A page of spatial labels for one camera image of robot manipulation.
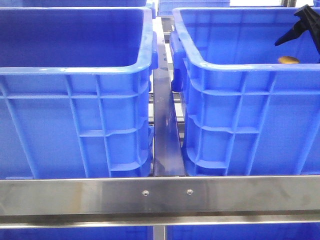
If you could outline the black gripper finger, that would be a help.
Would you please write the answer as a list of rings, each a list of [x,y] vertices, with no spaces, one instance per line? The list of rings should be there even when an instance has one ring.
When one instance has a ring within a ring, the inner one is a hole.
[[[315,48],[320,53],[320,14],[315,11],[311,6],[308,4],[300,7],[295,13],[295,17],[299,18],[299,21],[302,20],[308,24],[309,32]]]
[[[309,30],[309,24],[305,23],[302,20],[299,20],[293,25],[293,27],[288,32],[286,32],[283,36],[278,38],[275,41],[274,45],[279,46],[286,42],[295,40],[299,38],[305,31],[308,31],[308,30]]]

